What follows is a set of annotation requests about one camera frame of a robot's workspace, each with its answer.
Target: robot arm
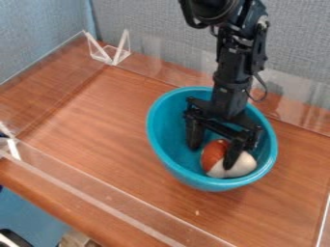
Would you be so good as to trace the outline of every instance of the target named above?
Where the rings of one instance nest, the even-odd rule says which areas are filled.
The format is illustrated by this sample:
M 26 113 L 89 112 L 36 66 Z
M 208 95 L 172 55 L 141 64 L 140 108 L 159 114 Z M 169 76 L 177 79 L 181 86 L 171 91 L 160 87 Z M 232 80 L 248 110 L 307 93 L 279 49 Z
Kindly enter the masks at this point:
M 230 170 L 240 152 L 256 147 L 262 132 L 244 108 L 252 76 L 263 84 L 258 72 L 267 61 L 266 6 L 260 0 L 179 0 L 179 3 L 187 24 L 196 29 L 209 27 L 217 39 L 211 99 L 187 98 L 187 145 L 192 150 L 200 146 L 205 129 L 230 139 L 224 158 L 224 168 Z M 242 131 L 228 128 L 228 124 L 238 125 Z

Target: blue bowl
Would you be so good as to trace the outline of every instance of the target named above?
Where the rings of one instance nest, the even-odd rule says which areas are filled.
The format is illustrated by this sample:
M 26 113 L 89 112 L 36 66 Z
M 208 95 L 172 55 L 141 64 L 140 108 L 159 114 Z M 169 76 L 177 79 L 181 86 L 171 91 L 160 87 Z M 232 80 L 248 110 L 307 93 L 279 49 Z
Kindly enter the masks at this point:
M 251 153 L 258 163 L 256 170 L 239 178 L 211 178 L 201 170 L 201 148 L 191 151 L 185 145 L 183 111 L 187 108 L 187 96 L 209 100 L 211 89 L 205 87 L 179 88 L 164 94 L 149 109 L 147 135 L 153 151 L 172 175 L 193 188 L 219 192 L 242 187 L 260 179 L 274 167 L 278 147 L 272 126 L 259 110 L 247 104 L 247 115 L 264 128 L 258 148 Z M 207 131 L 203 145 L 219 138 L 219 135 Z

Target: wooden surface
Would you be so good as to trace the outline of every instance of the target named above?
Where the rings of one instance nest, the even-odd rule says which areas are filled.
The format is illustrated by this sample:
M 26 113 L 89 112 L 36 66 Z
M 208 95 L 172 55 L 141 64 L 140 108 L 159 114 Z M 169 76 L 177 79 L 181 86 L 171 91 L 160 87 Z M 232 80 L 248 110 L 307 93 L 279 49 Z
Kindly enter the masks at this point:
M 75 59 L 76 54 L 83 54 L 80 50 L 77 52 L 79 48 L 85 49 L 76 42 L 60 53 L 69 60 L 60 59 L 61 55 L 56 54 L 49 64 L 45 62 L 45 68 L 53 64 L 59 66 L 54 74 L 50 69 L 30 72 L 20 79 L 22 84 L 8 86 L 6 92 L 1 93 L 5 109 L 16 109 L 14 121 L 8 118 L 8 122 L 22 130 L 18 138 L 236 246 L 312 246 L 328 193 L 328 137 L 271 120 L 279 142 L 279 157 L 271 172 L 258 182 L 234 191 L 200 192 L 168 174 L 145 137 L 148 108 L 156 98 L 173 89 L 172 85 L 121 69 L 99 67 L 79 80 L 79 90 L 69 96 L 61 90 L 59 95 L 42 95 L 45 89 L 53 91 L 54 83 L 68 83 L 65 76 L 60 77 L 60 71 L 67 70 L 67 61 L 71 61 L 71 67 L 75 60 L 81 65 L 81 58 Z M 37 95 L 37 100 L 25 96 L 26 90 Z M 29 104 L 14 100 L 10 94 L 30 99 Z M 60 104 L 34 121 L 42 112 L 40 102 L 45 98 Z M 33 122 L 28 126 L 25 113 Z M 0 163 L 0 183 L 100 244 L 163 246 L 160 241 L 46 179 L 9 161 Z M 64 167 L 38 162 L 38 169 L 71 180 L 91 194 L 105 196 L 97 185 L 91 186 Z

